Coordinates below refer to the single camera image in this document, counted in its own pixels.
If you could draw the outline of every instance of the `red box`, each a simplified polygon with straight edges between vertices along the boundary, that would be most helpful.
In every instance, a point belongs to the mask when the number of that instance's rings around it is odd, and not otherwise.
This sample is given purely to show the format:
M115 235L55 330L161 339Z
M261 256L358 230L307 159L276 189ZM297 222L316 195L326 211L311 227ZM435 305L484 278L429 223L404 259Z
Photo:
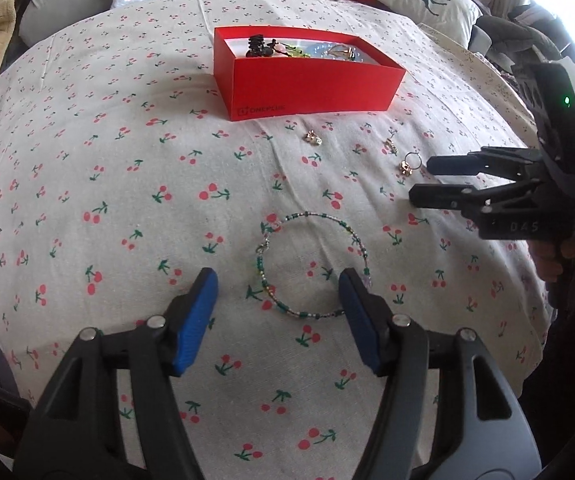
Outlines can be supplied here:
M226 40L272 38L354 45L379 64L299 57L236 57ZM390 107L405 69L350 34L270 25L216 27L214 78L231 121L316 112L382 111Z

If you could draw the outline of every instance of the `bed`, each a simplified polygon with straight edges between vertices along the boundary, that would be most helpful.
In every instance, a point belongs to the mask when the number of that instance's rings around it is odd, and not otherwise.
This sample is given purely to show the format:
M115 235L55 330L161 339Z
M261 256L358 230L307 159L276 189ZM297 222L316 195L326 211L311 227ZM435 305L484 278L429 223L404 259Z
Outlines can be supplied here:
M407 75L387 112L231 123L212 76L213 29L255 23L355 34ZM302 140L310 129L320 146ZM534 131L483 60L347 0L150 0L66 28L0 75L0 347L21 394L36 402L81 328L135 326L212 267L214 317L196 363L174 381L206 478L350 478L383 382L342 318L285 316L255 272L262 231L304 210L359 233L373 292L393 312L428 330L473 328L520 393L551 316L525 244L480 240L459 214L414 209L410 187L437 179L397 168L408 152L427 160L522 146ZM266 271L285 303L336 308L340 270L361 262L351 240L307 220L272 243ZM419 464L436 394L433 376ZM118 404L141 463L125 376Z

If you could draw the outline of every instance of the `human hand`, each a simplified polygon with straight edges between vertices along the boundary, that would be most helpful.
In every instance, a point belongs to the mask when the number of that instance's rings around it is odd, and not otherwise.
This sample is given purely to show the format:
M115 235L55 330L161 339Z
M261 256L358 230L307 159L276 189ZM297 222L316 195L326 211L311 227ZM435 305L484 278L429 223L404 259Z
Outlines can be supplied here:
M529 253L534 260L539 278L548 283L554 283L563 273L563 265L556 257L556 246L551 242L528 240ZM567 259L575 258L575 237L561 244L561 255Z

